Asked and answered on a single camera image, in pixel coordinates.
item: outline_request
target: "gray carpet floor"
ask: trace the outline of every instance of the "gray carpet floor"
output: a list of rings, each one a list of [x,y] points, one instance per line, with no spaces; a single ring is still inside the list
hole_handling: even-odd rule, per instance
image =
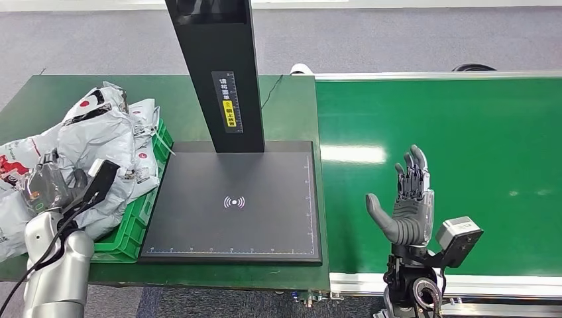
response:
[[[0,13],[0,109],[33,74],[186,74],[166,11]],[[258,10],[260,74],[425,72],[467,62],[562,69],[562,8]],[[0,299],[11,288],[0,283]],[[90,286],[86,317],[371,317],[374,298],[312,310],[272,292]],[[20,290],[6,317],[20,317]]]

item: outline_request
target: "white wall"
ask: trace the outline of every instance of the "white wall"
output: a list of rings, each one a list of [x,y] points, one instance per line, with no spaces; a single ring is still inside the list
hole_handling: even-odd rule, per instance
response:
[[[252,0],[254,9],[562,6],[562,0]],[[0,0],[0,11],[165,9],[164,0]]]

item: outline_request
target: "white plastic bag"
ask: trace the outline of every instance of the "white plastic bag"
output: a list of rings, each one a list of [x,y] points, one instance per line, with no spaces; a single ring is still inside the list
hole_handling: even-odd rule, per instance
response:
[[[0,262],[27,251],[24,231],[31,219],[19,192],[0,197]]]
[[[72,107],[58,133],[59,167],[69,184],[74,169],[88,170],[96,159],[120,166],[105,200],[76,217],[78,226],[86,229],[109,216],[122,215],[134,188],[134,121],[126,113],[124,92],[104,84],[107,87],[91,90]]]
[[[158,163],[152,143],[149,142],[135,152],[135,188],[127,203],[133,202],[158,185],[160,185]]]
[[[145,99],[129,106],[135,122],[135,149],[148,144],[158,130],[160,108],[154,105],[154,99]]]
[[[118,164],[122,177],[132,168],[133,121],[123,110],[122,94],[114,87],[93,89],[64,117],[57,149],[67,182],[73,169],[87,170],[98,158]]]
[[[111,232],[119,223],[123,214],[112,214],[97,220],[85,227],[84,232],[91,237],[92,240],[100,239],[103,235]]]
[[[0,146],[0,196],[14,192],[16,183],[35,167],[41,155],[56,147],[60,127]]]

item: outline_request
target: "black vertical column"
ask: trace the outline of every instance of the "black vertical column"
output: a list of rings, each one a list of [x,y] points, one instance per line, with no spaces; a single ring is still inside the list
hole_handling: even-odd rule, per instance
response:
[[[166,5],[215,150],[263,152],[250,0],[166,0]]]

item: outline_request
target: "black scanning platform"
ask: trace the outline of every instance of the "black scanning platform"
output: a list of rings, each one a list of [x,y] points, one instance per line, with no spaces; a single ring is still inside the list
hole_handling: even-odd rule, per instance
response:
[[[139,262],[321,265],[312,142],[216,153],[177,142]]]

